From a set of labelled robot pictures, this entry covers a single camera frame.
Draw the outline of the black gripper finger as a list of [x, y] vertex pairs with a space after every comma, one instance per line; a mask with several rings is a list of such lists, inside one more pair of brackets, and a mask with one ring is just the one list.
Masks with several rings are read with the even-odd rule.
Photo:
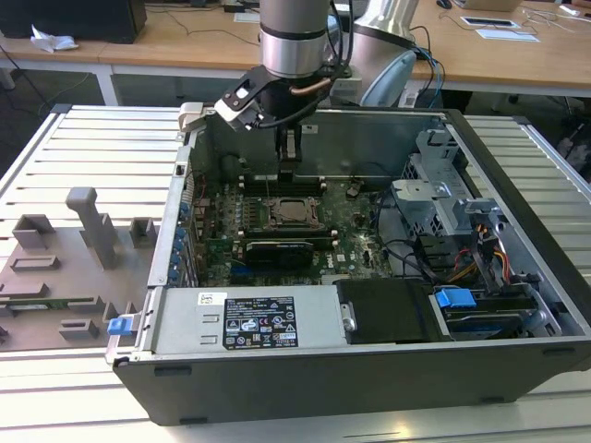
[[278, 159], [278, 182], [291, 183], [302, 162], [302, 126], [281, 125], [275, 131], [275, 148]]

